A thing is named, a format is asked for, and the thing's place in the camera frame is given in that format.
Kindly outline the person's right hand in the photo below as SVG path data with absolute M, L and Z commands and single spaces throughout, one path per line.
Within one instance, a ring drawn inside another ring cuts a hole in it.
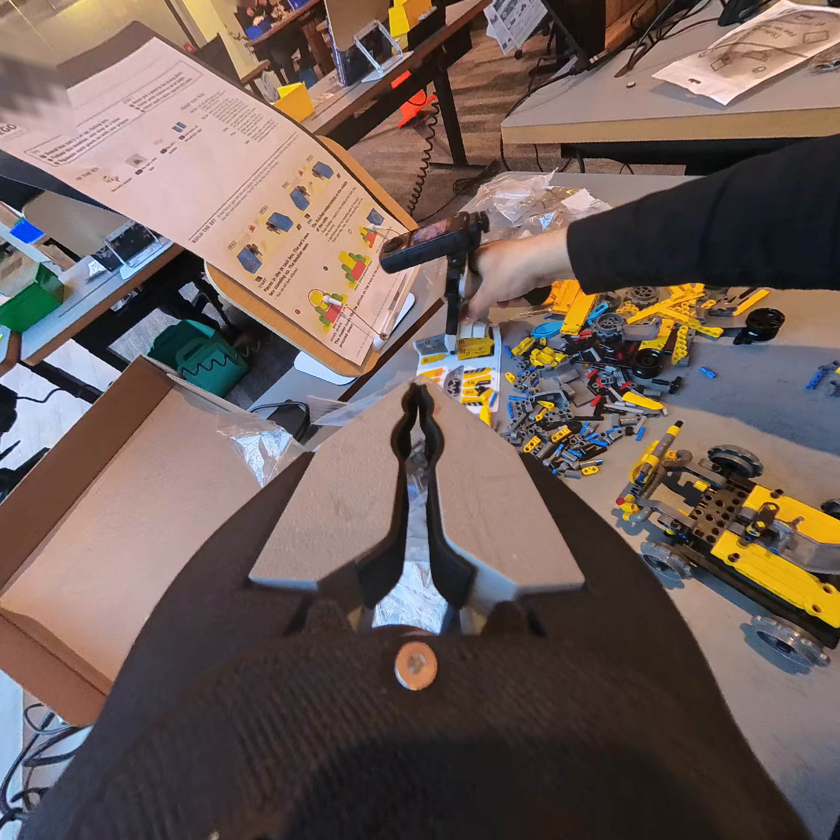
M 478 280 L 462 305 L 459 320 L 463 325 L 483 319 L 491 308 L 523 298 L 555 280 L 572 278 L 568 229 L 482 245 L 469 257 L 468 266 Z

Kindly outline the green storage bin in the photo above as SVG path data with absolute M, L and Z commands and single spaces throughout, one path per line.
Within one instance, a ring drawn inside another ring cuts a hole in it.
M 26 269 L 25 281 L 15 281 L 20 288 L 2 303 L 1 324 L 16 333 L 26 332 L 48 317 L 64 302 L 66 287 L 52 270 L 36 264 Z

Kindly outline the pile of small building pieces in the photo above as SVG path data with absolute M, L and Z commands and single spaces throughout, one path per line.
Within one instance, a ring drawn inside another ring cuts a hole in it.
M 520 454 L 537 459 L 558 478 L 590 476 L 625 439 L 642 440 L 667 400 L 686 382 L 685 364 L 664 369 L 652 381 L 634 378 L 634 359 L 617 348 L 558 335 L 536 340 L 531 331 L 546 318 L 520 319 L 500 327 L 500 401 L 493 422 Z

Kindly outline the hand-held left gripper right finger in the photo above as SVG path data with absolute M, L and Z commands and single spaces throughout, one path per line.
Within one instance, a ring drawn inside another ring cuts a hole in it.
M 520 454 L 435 384 L 420 384 L 434 585 L 459 610 L 577 592 L 585 576 Z

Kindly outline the background grey table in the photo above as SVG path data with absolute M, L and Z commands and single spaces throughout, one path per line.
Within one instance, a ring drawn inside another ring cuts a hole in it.
M 597 68 L 560 74 L 503 120 L 505 147 L 558 145 L 575 158 L 682 165 L 698 175 L 838 134 L 838 70 L 816 73 L 803 63 L 729 104 L 655 77 L 734 30 L 719 17 L 688 13 L 628 70 L 632 47 Z

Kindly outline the crumpled clear plastic bag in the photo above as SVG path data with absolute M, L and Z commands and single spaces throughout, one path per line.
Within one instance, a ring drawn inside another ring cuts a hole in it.
M 489 218 L 489 242 L 528 238 L 565 229 L 611 209 L 587 189 L 552 185 L 553 173 L 506 173 L 483 184 L 465 210 Z

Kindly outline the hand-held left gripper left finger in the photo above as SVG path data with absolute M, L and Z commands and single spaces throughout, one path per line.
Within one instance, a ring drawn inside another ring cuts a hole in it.
M 248 577 L 374 607 L 399 581 L 416 386 L 384 395 L 314 451 Z

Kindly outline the hanging printed paper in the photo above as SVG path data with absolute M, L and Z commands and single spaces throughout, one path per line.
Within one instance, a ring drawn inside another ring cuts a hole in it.
M 508 56 L 525 44 L 548 13 L 542 1 L 491 1 L 484 8 L 486 31 Z

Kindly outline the dark blue cardboard kit box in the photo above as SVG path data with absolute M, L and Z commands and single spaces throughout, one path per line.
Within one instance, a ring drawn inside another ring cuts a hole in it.
M 219 432 L 249 419 L 139 358 L 2 502 L 2 671 L 65 721 L 126 659 L 189 684 L 293 620 L 248 578 L 312 455 L 260 487 Z

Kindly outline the background open kit box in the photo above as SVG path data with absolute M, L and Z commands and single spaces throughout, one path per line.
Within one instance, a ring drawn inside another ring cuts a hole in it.
M 333 62 L 341 85 L 349 87 L 362 76 L 362 57 L 354 47 L 354 34 L 372 20 L 389 28 L 389 1 L 326 1 L 324 3 Z

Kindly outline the yellow black toy vehicle model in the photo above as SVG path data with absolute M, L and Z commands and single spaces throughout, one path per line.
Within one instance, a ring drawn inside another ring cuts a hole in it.
M 671 425 L 629 471 L 616 508 L 629 524 L 656 519 L 661 539 L 639 549 L 663 580 L 697 571 L 745 596 L 763 613 L 752 633 L 805 670 L 828 666 L 839 640 L 838 499 L 813 507 L 760 483 L 751 451 L 720 444 L 696 459 L 676 447 Z

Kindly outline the person's right forearm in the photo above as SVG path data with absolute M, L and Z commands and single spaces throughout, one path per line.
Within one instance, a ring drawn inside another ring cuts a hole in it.
M 576 221 L 589 293 L 702 283 L 839 289 L 839 137 L 796 143 Z

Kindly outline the background dark desk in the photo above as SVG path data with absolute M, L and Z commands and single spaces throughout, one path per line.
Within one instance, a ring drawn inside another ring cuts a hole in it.
M 391 117 L 412 96 L 434 86 L 451 162 L 437 167 L 470 167 L 448 71 L 472 50 L 470 28 L 488 1 L 457 2 L 447 6 L 444 26 L 400 59 L 381 79 L 340 87 L 303 122 L 312 134 L 329 138 L 348 150 Z

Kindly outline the yellow grey sticker sheet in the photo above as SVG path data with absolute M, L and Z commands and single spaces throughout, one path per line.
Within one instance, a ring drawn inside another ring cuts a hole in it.
M 498 406 L 502 348 L 498 326 L 489 325 L 490 340 L 457 341 L 456 355 L 447 354 L 443 333 L 413 342 L 418 356 L 417 375 L 437 384 L 488 425 Z

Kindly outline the orange traffic cone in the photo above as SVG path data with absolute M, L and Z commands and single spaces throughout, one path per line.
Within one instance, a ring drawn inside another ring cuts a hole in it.
M 404 129 L 424 113 L 427 108 L 433 108 L 437 104 L 438 98 L 435 92 L 429 92 L 426 88 L 421 89 L 400 105 L 400 118 L 396 127 L 399 130 Z

